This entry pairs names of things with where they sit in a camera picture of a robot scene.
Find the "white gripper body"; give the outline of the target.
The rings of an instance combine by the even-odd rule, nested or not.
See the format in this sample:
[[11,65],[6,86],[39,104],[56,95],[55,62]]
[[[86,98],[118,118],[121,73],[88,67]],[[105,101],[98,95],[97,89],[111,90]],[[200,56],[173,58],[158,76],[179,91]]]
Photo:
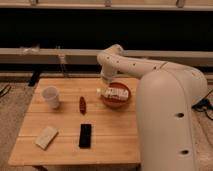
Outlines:
[[125,101],[129,97],[129,92],[126,89],[107,87],[105,89],[98,89],[97,92],[105,98],[117,99]]

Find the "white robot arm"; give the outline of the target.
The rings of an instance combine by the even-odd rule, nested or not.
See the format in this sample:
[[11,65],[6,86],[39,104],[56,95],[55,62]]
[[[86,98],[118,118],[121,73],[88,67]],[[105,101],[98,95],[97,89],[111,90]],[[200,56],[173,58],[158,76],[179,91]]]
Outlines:
[[129,58],[112,45],[100,51],[101,78],[110,83],[122,72],[139,80],[136,118],[141,171],[199,171],[192,106],[207,94],[204,74],[178,63]]

